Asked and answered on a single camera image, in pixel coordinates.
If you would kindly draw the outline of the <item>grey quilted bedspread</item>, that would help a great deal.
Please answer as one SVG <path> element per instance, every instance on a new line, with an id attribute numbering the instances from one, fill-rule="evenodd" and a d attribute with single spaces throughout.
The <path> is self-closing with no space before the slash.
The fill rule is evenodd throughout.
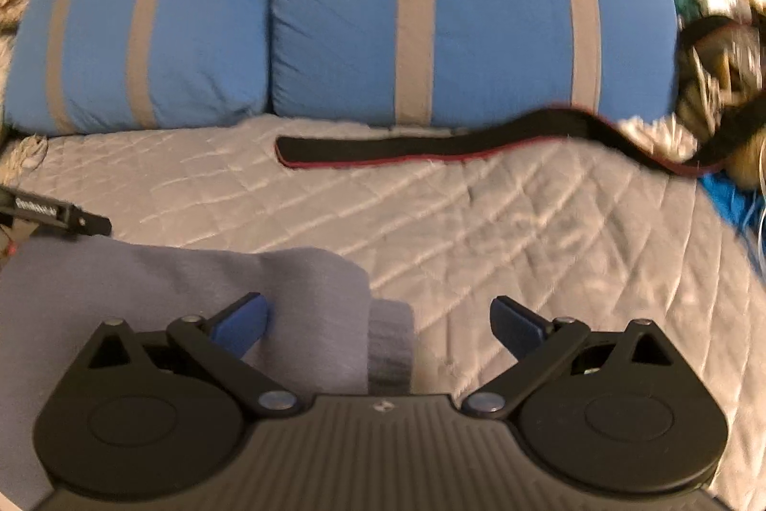
<path id="1" fill-rule="evenodd" d="M 495 295 L 598 329 L 653 319 L 730 423 L 715 493 L 764 507 L 765 287 L 699 183 L 579 141 L 352 170 L 293 171 L 274 153 L 279 136 L 365 135 L 263 115 L 57 137 L 14 166 L 25 191 L 107 216 L 118 240 L 343 255 L 376 295 L 412 306 L 422 392 L 463 396 L 509 363 L 488 328 Z"/>

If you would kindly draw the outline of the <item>blue grey-striped pillow left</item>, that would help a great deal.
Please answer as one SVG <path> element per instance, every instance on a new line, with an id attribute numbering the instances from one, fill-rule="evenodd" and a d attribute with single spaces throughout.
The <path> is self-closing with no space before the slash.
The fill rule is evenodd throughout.
<path id="1" fill-rule="evenodd" d="M 270 0 L 30 0 L 4 121 L 47 136 L 231 126 L 269 101 Z"/>

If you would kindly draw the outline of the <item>blue grey-striped pillow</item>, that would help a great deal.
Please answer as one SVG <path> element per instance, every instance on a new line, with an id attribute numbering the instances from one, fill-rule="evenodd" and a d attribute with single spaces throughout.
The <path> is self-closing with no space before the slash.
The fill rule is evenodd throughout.
<path id="1" fill-rule="evenodd" d="M 271 0 L 283 117 L 483 127 L 550 104 L 669 113 L 673 0 Z"/>
<path id="2" fill-rule="evenodd" d="M 231 126 L 269 101 L 270 0 L 30 0 L 4 121 L 47 136 Z"/>

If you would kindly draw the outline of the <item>white crumpled cloth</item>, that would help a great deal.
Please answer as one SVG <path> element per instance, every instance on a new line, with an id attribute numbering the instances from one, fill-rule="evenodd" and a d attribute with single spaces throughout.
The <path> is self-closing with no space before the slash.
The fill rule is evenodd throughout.
<path id="1" fill-rule="evenodd" d="M 688 161 L 697 152 L 698 141 L 692 132 L 678 121 L 675 114 L 648 122 L 640 117 L 622 119 L 618 128 L 639 147 L 674 162 Z"/>

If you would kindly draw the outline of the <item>grey-blue fleece sweatpants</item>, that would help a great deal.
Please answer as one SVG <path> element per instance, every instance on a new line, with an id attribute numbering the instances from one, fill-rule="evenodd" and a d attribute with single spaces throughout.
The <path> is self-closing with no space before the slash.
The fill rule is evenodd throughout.
<path id="1" fill-rule="evenodd" d="M 244 358 L 301 398 L 405 394 L 413 368 L 409 305 L 372 295 L 367 273 L 331 251 L 261 254 L 39 236 L 1 271 L 1 491 L 24 510 L 51 490 L 34 420 L 96 327 L 137 332 L 213 317 L 250 292 L 271 306 Z"/>

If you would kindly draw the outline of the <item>blue grey-striped pillow right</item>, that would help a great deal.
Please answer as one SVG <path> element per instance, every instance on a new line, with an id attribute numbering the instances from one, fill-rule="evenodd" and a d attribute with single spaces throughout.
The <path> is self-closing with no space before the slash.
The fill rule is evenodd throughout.
<path id="1" fill-rule="evenodd" d="M 550 104 L 669 113 L 673 0 L 271 0 L 283 117 L 483 127 Z"/>

